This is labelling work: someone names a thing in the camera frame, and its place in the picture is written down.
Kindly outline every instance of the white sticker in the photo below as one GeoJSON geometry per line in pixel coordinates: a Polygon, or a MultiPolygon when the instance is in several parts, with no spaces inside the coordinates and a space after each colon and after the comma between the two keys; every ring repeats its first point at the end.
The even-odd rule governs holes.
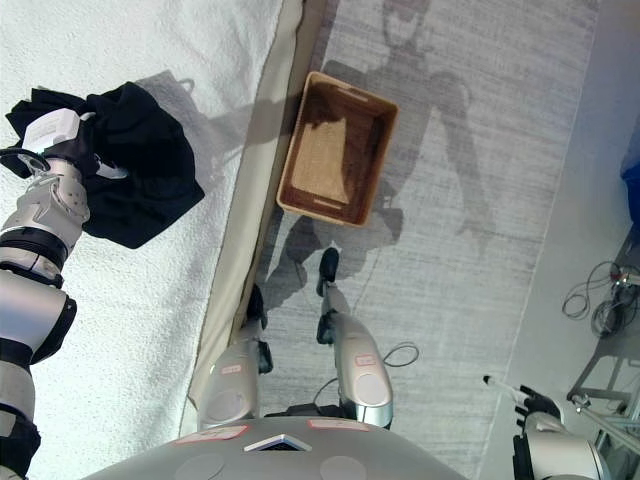
{"type": "Polygon", "coordinates": [[[356,357],[356,365],[359,367],[367,367],[376,364],[376,357],[367,353],[366,355],[358,355],[356,357]]]}
{"type": "Polygon", "coordinates": [[[237,365],[229,365],[228,367],[224,367],[222,369],[223,375],[230,375],[232,373],[240,373],[242,371],[242,365],[239,363],[237,365]]]}
{"type": "Polygon", "coordinates": [[[307,423],[311,428],[318,430],[356,430],[358,432],[368,432],[366,423],[354,422],[352,420],[338,420],[335,418],[309,419],[307,423]]]}
{"type": "Polygon", "coordinates": [[[175,441],[177,445],[185,443],[197,443],[197,442],[215,442],[217,440],[231,440],[232,438],[239,437],[249,429],[249,425],[238,425],[235,427],[218,427],[211,428],[209,430],[203,430],[202,432],[192,433],[186,437],[182,437],[175,441]]]}

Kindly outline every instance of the black cloth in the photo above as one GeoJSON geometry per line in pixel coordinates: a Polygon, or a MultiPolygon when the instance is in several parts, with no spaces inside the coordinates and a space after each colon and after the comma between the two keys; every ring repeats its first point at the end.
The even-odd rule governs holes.
{"type": "MultiPolygon", "coordinates": [[[[83,100],[74,95],[33,89],[7,114],[21,139],[29,123],[59,108],[91,119],[94,153],[108,165],[126,168],[125,179],[107,179],[83,171],[91,219],[90,235],[138,248],[169,227],[204,198],[195,180],[193,150],[182,125],[141,87],[126,83],[83,100]]],[[[29,170],[7,157],[3,165],[26,178],[29,170]]]]}

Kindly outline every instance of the cable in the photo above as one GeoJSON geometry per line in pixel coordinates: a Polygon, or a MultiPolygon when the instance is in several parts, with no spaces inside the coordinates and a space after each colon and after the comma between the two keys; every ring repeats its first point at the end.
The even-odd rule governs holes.
{"type": "Polygon", "coordinates": [[[409,365],[411,365],[412,363],[415,363],[418,360],[418,357],[420,357],[420,349],[418,348],[418,346],[413,343],[413,342],[400,342],[399,344],[397,344],[395,347],[393,347],[391,350],[389,350],[389,353],[387,353],[383,360],[384,360],[384,364],[387,367],[392,367],[392,368],[400,368],[400,367],[407,367],[409,365]],[[410,350],[413,350],[413,357],[411,357],[410,360],[404,362],[404,363],[391,363],[389,362],[389,357],[391,355],[393,355],[396,352],[399,352],[400,350],[403,350],[405,348],[408,348],[410,350]]]}
{"type": "MultiPolygon", "coordinates": [[[[387,353],[382,361],[384,362],[384,364],[387,367],[392,367],[392,368],[400,368],[400,367],[407,367],[409,365],[411,365],[412,363],[415,363],[418,358],[420,357],[420,349],[418,348],[418,346],[414,343],[414,342],[400,342],[398,343],[396,346],[394,346],[391,350],[389,350],[389,353],[387,353]],[[389,357],[391,355],[393,355],[394,353],[399,352],[400,350],[403,350],[405,348],[411,349],[413,350],[414,354],[411,357],[411,359],[409,359],[408,361],[404,362],[404,363],[391,363],[389,362],[389,357]]],[[[313,397],[313,403],[316,403],[318,401],[318,397],[320,397],[320,394],[323,392],[323,390],[325,388],[327,388],[329,385],[331,385],[334,382],[338,381],[338,377],[334,377],[331,380],[329,380],[328,382],[326,382],[324,385],[322,385],[322,387],[320,387],[320,390],[318,390],[318,392],[316,393],[316,395],[313,397]]]]}
{"type": "Polygon", "coordinates": [[[313,403],[316,403],[318,401],[318,397],[320,396],[320,394],[322,393],[322,391],[327,388],[329,385],[331,385],[333,382],[337,382],[338,381],[338,377],[334,377],[331,380],[329,380],[327,383],[325,383],[323,386],[320,387],[320,390],[318,390],[318,393],[316,393],[316,396],[313,397],[313,403]]]}
{"type": "Polygon", "coordinates": [[[620,284],[617,281],[624,273],[640,271],[631,265],[619,266],[615,262],[600,262],[591,270],[586,282],[573,286],[562,303],[562,313],[572,320],[584,320],[591,313],[590,291],[610,286],[610,299],[602,301],[591,313],[591,331],[598,338],[615,335],[636,317],[638,312],[639,289],[635,285],[620,284]],[[608,275],[594,279],[595,273],[603,266],[609,266],[608,275]],[[631,315],[628,309],[633,308],[631,315]]]}
{"type": "Polygon", "coordinates": [[[604,265],[615,267],[618,272],[620,271],[618,265],[610,261],[600,262],[595,267],[593,267],[591,273],[589,273],[589,276],[587,277],[587,281],[574,285],[571,290],[569,290],[569,293],[567,293],[564,302],[562,302],[562,313],[567,318],[570,318],[572,320],[584,320],[589,316],[589,312],[591,311],[591,298],[589,297],[589,291],[602,288],[611,283],[612,280],[611,273],[596,280],[593,279],[593,276],[598,271],[598,269],[604,265]],[[576,301],[581,302],[581,306],[580,304],[578,304],[575,310],[570,311],[570,303],[575,303],[576,301]]]}

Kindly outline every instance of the red label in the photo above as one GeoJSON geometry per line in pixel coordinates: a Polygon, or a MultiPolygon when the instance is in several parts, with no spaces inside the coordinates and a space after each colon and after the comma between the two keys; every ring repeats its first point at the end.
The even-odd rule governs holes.
{"type": "Polygon", "coordinates": [[[356,365],[359,367],[368,367],[376,364],[376,357],[367,353],[366,355],[358,355],[356,357],[356,365]]]}

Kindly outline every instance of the gray carpet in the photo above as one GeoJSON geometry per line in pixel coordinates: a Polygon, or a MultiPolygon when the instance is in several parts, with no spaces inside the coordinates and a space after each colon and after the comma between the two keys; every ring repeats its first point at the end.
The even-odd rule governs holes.
{"type": "MultiPolygon", "coordinates": [[[[595,0],[330,0],[317,68],[394,100],[399,123],[368,227],[275,215],[258,284],[275,369],[265,412],[311,401],[333,375],[315,343],[322,250],[384,353],[393,430],[469,478],[478,472],[587,66],[595,0]]],[[[321,402],[335,401],[328,388],[321,402]]]]}

